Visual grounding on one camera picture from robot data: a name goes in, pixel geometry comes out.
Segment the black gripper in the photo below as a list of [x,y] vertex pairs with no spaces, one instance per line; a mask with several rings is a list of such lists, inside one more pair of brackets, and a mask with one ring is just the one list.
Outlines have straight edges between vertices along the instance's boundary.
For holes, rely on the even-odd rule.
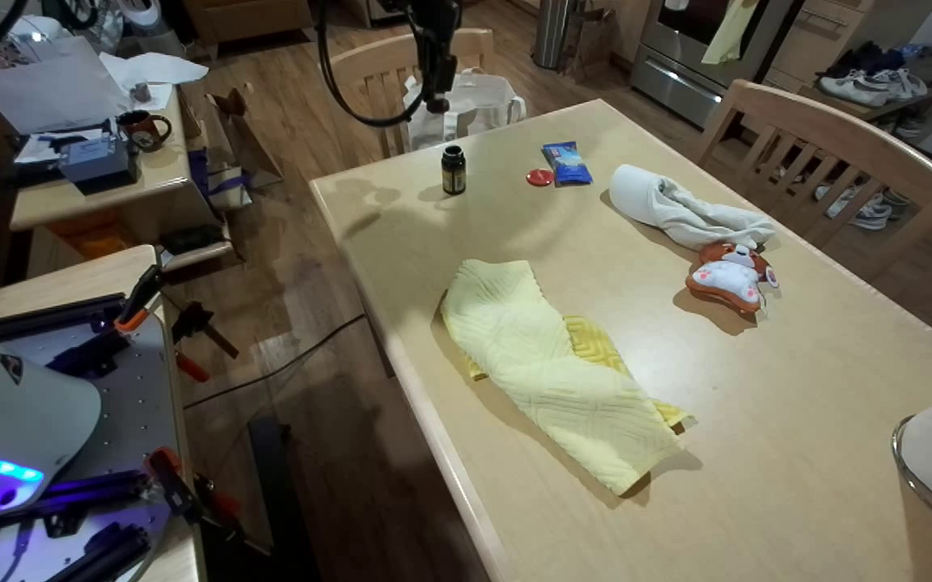
[[455,55],[445,50],[461,22],[460,0],[407,0],[407,22],[415,40],[422,44],[422,102],[431,114],[445,114],[445,89],[455,79]]

